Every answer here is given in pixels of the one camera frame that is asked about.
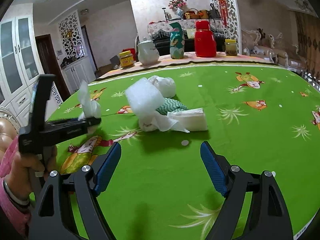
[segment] red thermos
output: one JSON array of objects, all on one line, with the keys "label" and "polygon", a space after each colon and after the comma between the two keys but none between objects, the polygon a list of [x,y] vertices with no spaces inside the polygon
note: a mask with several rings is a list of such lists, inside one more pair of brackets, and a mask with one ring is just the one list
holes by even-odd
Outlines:
[{"label": "red thermos", "polygon": [[195,51],[197,57],[215,57],[217,43],[214,40],[208,21],[197,21],[195,32]]}]

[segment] cabinet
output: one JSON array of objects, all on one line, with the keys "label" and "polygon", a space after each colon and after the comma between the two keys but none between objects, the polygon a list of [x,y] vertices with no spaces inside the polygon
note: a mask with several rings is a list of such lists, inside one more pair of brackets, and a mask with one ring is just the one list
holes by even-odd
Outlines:
[{"label": "cabinet", "polygon": [[84,80],[88,84],[96,79],[89,57],[81,58],[63,69],[63,76],[71,94],[76,92]]},{"label": "cabinet", "polygon": [[[28,124],[32,87],[43,73],[36,47],[32,15],[1,21],[0,105],[10,110],[21,125]],[[57,106],[62,102],[59,93],[58,98]]]}]

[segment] curtain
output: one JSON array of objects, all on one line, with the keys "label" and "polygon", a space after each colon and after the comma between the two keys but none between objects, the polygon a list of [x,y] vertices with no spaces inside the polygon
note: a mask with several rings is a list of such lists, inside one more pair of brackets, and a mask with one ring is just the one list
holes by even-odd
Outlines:
[{"label": "curtain", "polygon": [[308,72],[320,78],[320,19],[295,12],[298,29],[298,54],[307,60]]}]

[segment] green striped cloth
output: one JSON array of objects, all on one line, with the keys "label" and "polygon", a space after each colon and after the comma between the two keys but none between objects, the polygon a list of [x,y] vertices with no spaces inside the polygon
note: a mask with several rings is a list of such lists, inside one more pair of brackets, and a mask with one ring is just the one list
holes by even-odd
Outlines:
[{"label": "green striped cloth", "polygon": [[185,110],[188,110],[188,108],[183,103],[171,98],[164,98],[164,104],[156,109],[162,115],[167,115],[167,112],[181,112]]}]

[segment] green vase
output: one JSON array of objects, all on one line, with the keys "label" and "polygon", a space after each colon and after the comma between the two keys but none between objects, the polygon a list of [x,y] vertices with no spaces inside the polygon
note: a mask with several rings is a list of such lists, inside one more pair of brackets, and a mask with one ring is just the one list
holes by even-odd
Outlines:
[{"label": "green vase", "polygon": [[184,54],[184,34],[180,23],[174,22],[170,26],[173,28],[170,34],[170,56],[173,59],[182,59]]}]

